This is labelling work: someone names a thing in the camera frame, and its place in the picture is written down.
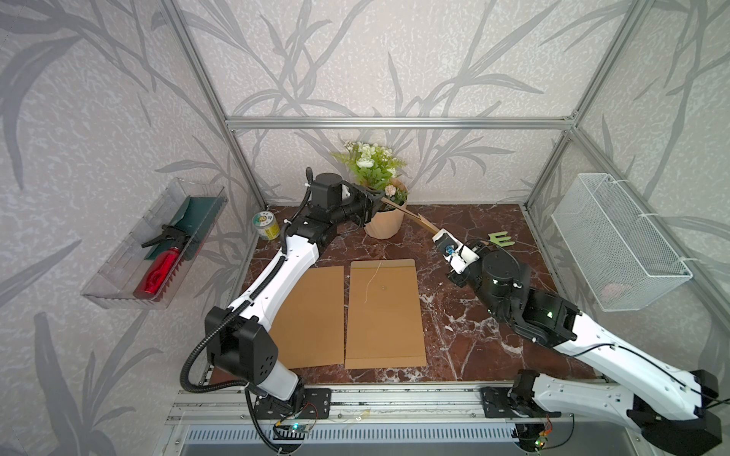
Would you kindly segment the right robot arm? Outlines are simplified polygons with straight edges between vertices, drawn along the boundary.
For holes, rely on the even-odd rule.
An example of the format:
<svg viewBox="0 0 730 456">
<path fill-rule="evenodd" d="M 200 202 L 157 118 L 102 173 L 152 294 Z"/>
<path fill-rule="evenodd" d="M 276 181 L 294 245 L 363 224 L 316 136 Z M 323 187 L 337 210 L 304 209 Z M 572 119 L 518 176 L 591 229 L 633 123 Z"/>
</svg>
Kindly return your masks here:
<svg viewBox="0 0 730 456">
<path fill-rule="evenodd" d="M 530 267 L 485 243 L 447 246 L 448 278 L 468 286 L 490 315 L 532 343 L 577 359 L 608 377 L 606 385 L 521 370 L 509 388 L 481 389 L 486 416 L 553 418 L 578 414 L 639 433 L 673 455 L 703 455 L 722 444 L 718 380 L 681 370 L 612 334 L 576 305 L 530 285 Z"/>
</svg>

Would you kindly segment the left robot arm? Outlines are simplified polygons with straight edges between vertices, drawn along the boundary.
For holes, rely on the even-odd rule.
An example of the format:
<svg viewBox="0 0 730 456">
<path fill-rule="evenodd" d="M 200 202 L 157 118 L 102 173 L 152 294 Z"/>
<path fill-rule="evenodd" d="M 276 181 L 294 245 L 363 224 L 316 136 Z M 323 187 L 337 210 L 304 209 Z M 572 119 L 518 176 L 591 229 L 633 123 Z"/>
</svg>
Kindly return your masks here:
<svg viewBox="0 0 730 456">
<path fill-rule="evenodd" d="M 283 222 L 273 260 L 237 299 L 206 315 L 205 337 L 182 365 L 182 389 L 212 393 L 236 388 L 250 413 L 260 398 L 284 419 L 310 408 L 302 379 L 279 361 L 269 332 L 287 296 L 338 235 L 338 226 L 364 226 L 382 207 L 383 196 L 338 174 L 308 170 L 305 194 Z"/>
</svg>

